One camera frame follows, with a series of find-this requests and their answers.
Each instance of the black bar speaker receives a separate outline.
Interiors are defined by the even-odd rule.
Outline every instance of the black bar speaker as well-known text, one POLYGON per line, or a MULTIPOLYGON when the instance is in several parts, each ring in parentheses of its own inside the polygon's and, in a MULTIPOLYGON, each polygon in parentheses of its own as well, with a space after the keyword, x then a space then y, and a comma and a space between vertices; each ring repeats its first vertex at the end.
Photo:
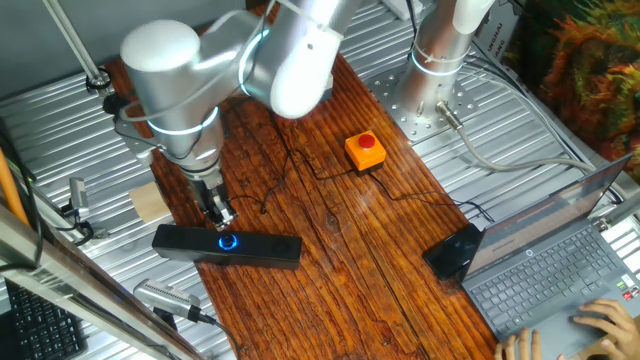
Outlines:
POLYGON ((295 270, 300 265, 302 239, 160 225, 151 246, 167 259, 295 270))

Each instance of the red emergency stop button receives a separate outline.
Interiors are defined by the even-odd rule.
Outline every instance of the red emergency stop button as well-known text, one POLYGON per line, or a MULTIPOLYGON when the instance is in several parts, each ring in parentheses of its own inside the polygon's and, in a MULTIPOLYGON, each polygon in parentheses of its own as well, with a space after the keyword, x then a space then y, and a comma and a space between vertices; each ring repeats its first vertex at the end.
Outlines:
POLYGON ((369 150, 376 144, 376 138, 372 135, 364 134, 358 139, 358 144, 360 144, 361 148, 369 150))

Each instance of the blue glowing ring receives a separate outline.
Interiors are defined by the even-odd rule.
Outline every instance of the blue glowing ring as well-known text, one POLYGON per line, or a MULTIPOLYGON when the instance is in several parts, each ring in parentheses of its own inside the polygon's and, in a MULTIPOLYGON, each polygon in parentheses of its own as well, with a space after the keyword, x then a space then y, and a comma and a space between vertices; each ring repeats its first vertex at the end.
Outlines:
POLYGON ((438 72, 438 71, 433 71, 433 70, 429 70, 426 67, 422 66, 418 60, 416 59, 416 54, 411 53, 411 58, 413 59, 413 63, 416 64, 416 66, 418 67, 418 69, 420 69, 420 71, 427 73, 429 75, 433 75, 433 76, 449 76, 449 75, 453 75, 455 73, 457 73, 458 71, 460 71, 460 69, 462 69, 462 64, 460 64, 460 66, 452 71, 443 71, 443 72, 438 72))
POLYGON ((231 243, 230 246, 224 246, 224 243, 222 242, 222 238, 218 240, 218 245, 222 250, 231 250, 238 245, 238 238, 233 234, 231 234, 231 236, 233 237, 233 242, 231 243))
POLYGON ((262 39, 264 39, 267 34, 269 34, 269 29, 265 29, 262 34, 256 35, 256 37, 251 40, 249 45, 247 45, 244 53, 242 53, 242 57, 240 57, 240 63, 238 64, 238 83, 240 84, 240 88, 242 89, 242 91, 244 91, 244 93, 247 95, 249 95, 249 92, 244 87, 244 70, 247 67, 247 61, 249 61, 249 55, 251 55, 256 45, 258 45, 258 43, 262 39))
POLYGON ((204 128, 206 128, 207 126, 211 125, 211 123, 213 122, 213 120, 216 119, 216 116, 218 116, 218 107, 216 106, 215 109, 213 109, 213 112, 211 113, 211 115, 202 122, 202 124, 198 125, 198 126, 194 126, 190 129, 186 129, 186 130, 165 130, 162 128, 159 128, 157 125, 154 125, 152 122, 147 121, 147 124, 149 124, 149 127, 151 127, 153 130, 163 133, 163 134, 167 134, 167 135, 189 135, 189 134, 193 134, 196 133, 204 128))

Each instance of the wooden table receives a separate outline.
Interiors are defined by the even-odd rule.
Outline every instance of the wooden table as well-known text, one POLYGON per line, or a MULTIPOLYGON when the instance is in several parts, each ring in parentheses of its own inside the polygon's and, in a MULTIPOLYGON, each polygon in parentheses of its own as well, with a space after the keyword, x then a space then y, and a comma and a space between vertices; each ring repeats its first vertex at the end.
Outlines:
MULTIPOLYGON (((120 61, 107 65, 120 94, 132 91, 120 61)), ((296 235, 300 268, 221 268, 197 264, 220 322, 249 359, 487 359, 495 338, 454 282, 439 282, 422 252, 467 224, 442 195, 390 200, 369 176, 350 169, 344 140, 372 130, 386 148, 374 174, 394 198, 442 191, 402 131, 339 56, 333 97, 296 121, 276 118, 249 101, 221 107, 228 132, 222 151, 230 196, 263 198, 281 182, 267 213, 250 199, 234 202, 231 230, 296 235)), ((139 125, 150 135, 146 125, 139 125)), ((178 225, 207 226, 178 168, 154 155, 153 173, 178 225)))

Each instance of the wooden block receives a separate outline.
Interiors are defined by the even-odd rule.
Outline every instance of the wooden block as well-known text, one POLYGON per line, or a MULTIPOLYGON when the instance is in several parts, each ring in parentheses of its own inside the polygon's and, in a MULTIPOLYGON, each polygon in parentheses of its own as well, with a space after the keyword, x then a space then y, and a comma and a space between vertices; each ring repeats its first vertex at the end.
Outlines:
POLYGON ((133 207, 145 223, 150 223, 171 214, 155 182, 150 182, 130 191, 129 196, 131 197, 131 202, 133 202, 133 207))

